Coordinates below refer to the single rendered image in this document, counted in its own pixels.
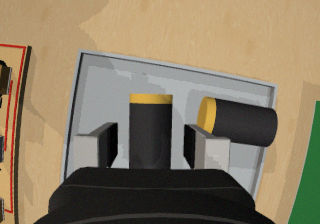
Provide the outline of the black cylinder with yellow top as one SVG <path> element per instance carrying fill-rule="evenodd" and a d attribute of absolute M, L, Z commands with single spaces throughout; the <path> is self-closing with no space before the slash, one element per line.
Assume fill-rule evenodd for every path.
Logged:
<path fill-rule="evenodd" d="M 6 63 L 5 63 L 4 61 L 2 61 L 2 60 L 0 60 L 0 64 L 1 64 L 2 66 L 7 66 Z"/>
<path fill-rule="evenodd" d="M 197 125 L 231 143 L 269 147 L 278 128 L 277 113 L 272 108 L 204 96 Z"/>
<path fill-rule="evenodd" d="M 130 94 L 129 168 L 171 169 L 172 103 L 169 94 Z"/>

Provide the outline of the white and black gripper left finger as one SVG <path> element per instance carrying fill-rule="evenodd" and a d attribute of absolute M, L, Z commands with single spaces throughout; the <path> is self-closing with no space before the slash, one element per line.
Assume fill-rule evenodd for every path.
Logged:
<path fill-rule="evenodd" d="M 73 137 L 74 171 L 82 167 L 110 168 L 118 154 L 118 123 L 107 122 L 89 134 Z"/>

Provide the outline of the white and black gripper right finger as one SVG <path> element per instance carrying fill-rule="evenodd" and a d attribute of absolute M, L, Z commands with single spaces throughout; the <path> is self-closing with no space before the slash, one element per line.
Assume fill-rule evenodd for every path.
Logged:
<path fill-rule="evenodd" d="M 229 174 L 231 140 L 196 124 L 184 124 L 183 156 L 191 169 L 220 169 Z"/>

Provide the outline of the light grey shallow tray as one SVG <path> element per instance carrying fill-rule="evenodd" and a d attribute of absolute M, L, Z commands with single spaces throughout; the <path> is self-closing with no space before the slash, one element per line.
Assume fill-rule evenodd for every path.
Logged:
<path fill-rule="evenodd" d="M 183 157 L 184 124 L 197 124 L 204 96 L 275 110 L 278 84 L 163 61 L 78 49 L 60 185 L 74 172 L 73 137 L 118 122 L 118 154 L 110 168 L 129 168 L 130 94 L 169 94 L 171 169 L 191 169 Z M 268 147 L 231 143 L 229 174 L 256 199 Z"/>

